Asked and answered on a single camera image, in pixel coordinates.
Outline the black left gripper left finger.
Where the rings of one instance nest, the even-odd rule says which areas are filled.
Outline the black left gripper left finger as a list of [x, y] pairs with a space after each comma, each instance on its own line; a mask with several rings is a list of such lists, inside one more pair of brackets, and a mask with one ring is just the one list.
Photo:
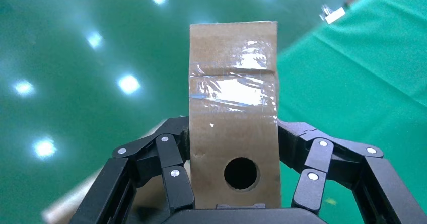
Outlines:
[[184, 163], [189, 160], [189, 118], [167, 119], [153, 134], [117, 147], [70, 223], [126, 223], [136, 191], [162, 177], [170, 214], [195, 208]]

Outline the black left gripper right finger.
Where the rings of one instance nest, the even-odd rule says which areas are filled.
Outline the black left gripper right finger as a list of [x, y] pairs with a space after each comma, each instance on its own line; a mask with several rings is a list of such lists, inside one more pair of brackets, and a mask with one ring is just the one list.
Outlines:
[[325, 183], [352, 191], [364, 223], [426, 223], [426, 214], [383, 152], [304, 122], [277, 121], [280, 160], [300, 174], [291, 206], [318, 215]]

